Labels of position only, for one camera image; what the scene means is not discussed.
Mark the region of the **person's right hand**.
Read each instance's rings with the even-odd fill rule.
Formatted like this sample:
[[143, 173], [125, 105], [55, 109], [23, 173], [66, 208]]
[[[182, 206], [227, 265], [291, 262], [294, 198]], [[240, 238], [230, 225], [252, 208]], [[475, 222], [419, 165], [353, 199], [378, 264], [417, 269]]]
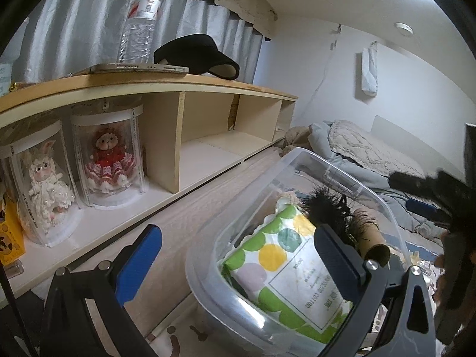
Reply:
[[442, 297], [442, 294], [444, 292], [444, 288], [446, 286], [446, 278], [445, 278], [445, 275], [444, 275], [444, 270], [445, 270], [445, 268], [444, 268], [444, 255], [439, 255], [439, 256], [436, 257], [436, 259], [434, 261], [434, 266], [436, 268], [441, 269], [441, 271], [442, 271], [441, 275], [438, 277], [438, 279], [436, 281], [436, 290], [433, 293], [433, 301], [438, 306], [441, 303], [441, 297]]

